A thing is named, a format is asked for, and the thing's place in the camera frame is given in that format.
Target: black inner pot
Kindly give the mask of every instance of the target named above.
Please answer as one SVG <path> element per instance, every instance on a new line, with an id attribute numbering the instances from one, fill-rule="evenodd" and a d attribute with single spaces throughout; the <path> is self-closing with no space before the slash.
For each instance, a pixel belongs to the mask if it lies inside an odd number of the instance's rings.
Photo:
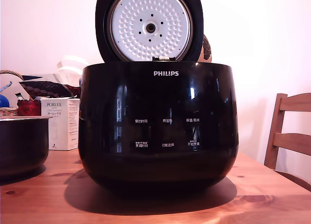
<path id="1" fill-rule="evenodd" d="M 231 68 L 196 62 L 116 62 L 85 68 L 79 153 L 117 190 L 211 186 L 238 151 Z"/>
<path id="2" fill-rule="evenodd" d="M 48 154 L 48 117 L 0 118 L 0 184 L 36 172 Z"/>

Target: inner lid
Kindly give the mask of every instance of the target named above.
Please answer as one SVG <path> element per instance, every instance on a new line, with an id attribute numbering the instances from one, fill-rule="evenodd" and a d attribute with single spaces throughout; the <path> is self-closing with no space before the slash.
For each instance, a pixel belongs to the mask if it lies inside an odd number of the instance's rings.
<path id="1" fill-rule="evenodd" d="M 109 43 L 122 61 L 152 61 L 188 52 L 192 18 L 182 0 L 115 0 L 107 21 Z"/>

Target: table surface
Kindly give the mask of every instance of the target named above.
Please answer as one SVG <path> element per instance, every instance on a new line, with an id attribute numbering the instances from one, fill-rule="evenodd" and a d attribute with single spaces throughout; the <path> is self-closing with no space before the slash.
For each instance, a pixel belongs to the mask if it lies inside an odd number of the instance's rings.
<path id="1" fill-rule="evenodd" d="M 311 192 L 239 154 L 204 194 L 113 196 L 83 170 L 77 150 L 50 151 L 37 177 L 1 187 L 2 224 L 310 224 Z"/>

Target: philips logo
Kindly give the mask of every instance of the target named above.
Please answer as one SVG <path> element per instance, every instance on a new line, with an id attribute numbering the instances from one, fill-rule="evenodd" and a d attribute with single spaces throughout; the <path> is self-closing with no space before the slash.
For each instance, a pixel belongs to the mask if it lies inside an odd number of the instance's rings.
<path id="1" fill-rule="evenodd" d="M 178 71 L 154 71 L 154 76 L 179 76 Z"/>

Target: chair backrest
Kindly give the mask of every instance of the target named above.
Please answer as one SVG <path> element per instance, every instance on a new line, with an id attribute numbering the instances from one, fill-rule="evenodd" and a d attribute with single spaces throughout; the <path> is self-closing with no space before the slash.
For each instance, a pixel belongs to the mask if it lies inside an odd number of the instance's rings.
<path id="1" fill-rule="evenodd" d="M 285 111 L 311 112 L 311 93 L 288 97 L 277 94 L 264 165 L 275 169 L 278 149 L 284 148 L 311 156 L 311 136 L 297 133 L 283 134 Z"/>

